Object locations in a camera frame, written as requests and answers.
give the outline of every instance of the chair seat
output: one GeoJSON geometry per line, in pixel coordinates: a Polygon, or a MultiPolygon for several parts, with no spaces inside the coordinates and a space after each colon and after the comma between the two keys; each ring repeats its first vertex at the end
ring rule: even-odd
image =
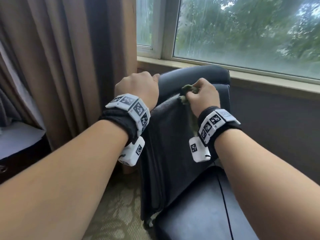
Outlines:
{"type": "Polygon", "coordinates": [[[204,171],[156,217],[154,231],[158,240],[258,239],[224,170],[216,166],[204,171]]]}

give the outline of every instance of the fist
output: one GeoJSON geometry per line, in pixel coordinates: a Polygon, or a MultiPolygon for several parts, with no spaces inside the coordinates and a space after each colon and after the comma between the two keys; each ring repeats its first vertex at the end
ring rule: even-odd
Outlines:
{"type": "Polygon", "coordinates": [[[138,96],[151,111],[158,102],[159,87],[158,79],[160,74],[151,76],[149,72],[133,73],[123,78],[115,85],[114,95],[125,93],[138,96]]]}
{"type": "Polygon", "coordinates": [[[200,78],[193,86],[199,88],[198,94],[187,92],[186,98],[190,103],[192,112],[197,118],[208,107],[217,106],[220,108],[219,93],[214,85],[206,79],[200,78]]]}

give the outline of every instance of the patterned carpet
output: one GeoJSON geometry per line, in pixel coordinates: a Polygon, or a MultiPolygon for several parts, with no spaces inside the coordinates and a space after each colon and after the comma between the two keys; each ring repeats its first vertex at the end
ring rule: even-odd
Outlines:
{"type": "Polygon", "coordinates": [[[82,240],[150,240],[140,220],[137,172],[112,175],[82,240]]]}

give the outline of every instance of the brown curtain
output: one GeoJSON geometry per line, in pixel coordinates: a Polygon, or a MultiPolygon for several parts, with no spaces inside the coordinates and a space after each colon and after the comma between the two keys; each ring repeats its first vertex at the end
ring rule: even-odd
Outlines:
{"type": "MultiPolygon", "coordinates": [[[[54,149],[95,123],[137,71],[135,0],[0,0],[0,39],[54,149]]],[[[0,86],[38,126],[0,59],[0,86]]]]}

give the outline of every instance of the forearm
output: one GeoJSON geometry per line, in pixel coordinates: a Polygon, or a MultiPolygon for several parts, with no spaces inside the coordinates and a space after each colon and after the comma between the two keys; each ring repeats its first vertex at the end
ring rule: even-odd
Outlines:
{"type": "Polygon", "coordinates": [[[317,239],[320,187],[245,133],[230,129],[215,149],[234,194],[260,239],[317,239]]]}
{"type": "Polygon", "coordinates": [[[127,140],[98,121],[2,184],[1,239],[81,239],[127,140]]]}

